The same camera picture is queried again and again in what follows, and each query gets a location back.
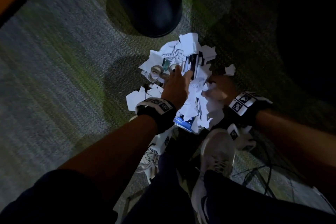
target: white sneaker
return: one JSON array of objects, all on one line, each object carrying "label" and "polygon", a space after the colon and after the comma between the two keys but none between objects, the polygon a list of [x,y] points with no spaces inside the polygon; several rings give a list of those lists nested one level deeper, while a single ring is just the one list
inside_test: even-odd
[{"label": "white sneaker", "polygon": [[151,179],[153,179],[159,171],[159,157],[158,154],[155,154],[148,149],[143,155],[136,170],[137,173],[145,172],[149,184],[151,184]]},{"label": "white sneaker", "polygon": [[209,223],[206,211],[207,192],[203,177],[207,170],[213,170],[229,177],[235,159],[235,145],[227,130],[217,128],[205,138],[201,147],[201,170],[191,194],[191,204],[200,224]]}]

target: dark sleeve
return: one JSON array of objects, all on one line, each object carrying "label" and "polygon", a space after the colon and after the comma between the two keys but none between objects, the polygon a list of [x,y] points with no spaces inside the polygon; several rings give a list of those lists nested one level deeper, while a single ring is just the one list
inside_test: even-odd
[{"label": "dark sleeve", "polygon": [[72,170],[48,172],[0,213],[0,223],[74,218],[115,223],[117,213],[93,181]]}]

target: pant leg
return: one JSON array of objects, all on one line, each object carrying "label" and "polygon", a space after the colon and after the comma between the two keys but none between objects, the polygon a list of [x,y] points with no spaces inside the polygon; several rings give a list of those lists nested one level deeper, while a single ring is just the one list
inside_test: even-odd
[{"label": "pant leg", "polygon": [[174,161],[166,153],[160,156],[158,174],[122,223],[144,220],[170,224],[195,223],[188,193],[180,187]]},{"label": "pant leg", "polygon": [[225,223],[238,218],[242,221],[292,222],[333,220],[335,216],[307,206],[277,200],[237,184],[212,170],[204,175],[207,191],[203,199],[209,223]]}]

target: hand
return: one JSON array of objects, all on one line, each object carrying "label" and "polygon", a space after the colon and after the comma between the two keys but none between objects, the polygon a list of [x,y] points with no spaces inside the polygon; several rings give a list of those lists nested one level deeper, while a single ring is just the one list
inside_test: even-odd
[{"label": "hand", "polygon": [[234,83],[227,75],[212,75],[208,82],[215,82],[216,88],[202,92],[202,96],[223,101],[229,105],[232,100],[239,95]]},{"label": "hand", "polygon": [[161,95],[161,98],[170,101],[176,110],[179,110],[187,100],[190,80],[194,73],[189,70],[182,76],[181,71],[180,66],[175,67],[175,72],[170,73]]}]

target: patterned carpet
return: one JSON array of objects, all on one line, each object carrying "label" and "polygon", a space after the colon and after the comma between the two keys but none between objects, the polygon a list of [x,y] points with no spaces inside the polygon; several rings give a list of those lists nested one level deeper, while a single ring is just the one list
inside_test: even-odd
[{"label": "patterned carpet", "polygon": [[[286,75],[277,51],[279,0],[183,0],[180,24],[151,39],[130,25],[117,0],[29,0],[0,29],[0,209],[44,173],[57,168],[134,114],[125,96],[145,82],[137,66],[149,50],[197,32],[216,46],[212,69],[235,64],[240,90],[271,99],[296,120],[336,132],[336,110]],[[265,141],[274,162],[288,161]],[[265,162],[262,149],[239,153],[235,172]],[[260,171],[267,178],[267,168]],[[238,182],[244,176],[236,176]],[[146,186],[134,175],[115,209]],[[260,179],[248,187],[263,191]],[[310,188],[283,170],[272,175],[277,198],[330,211]]]}]

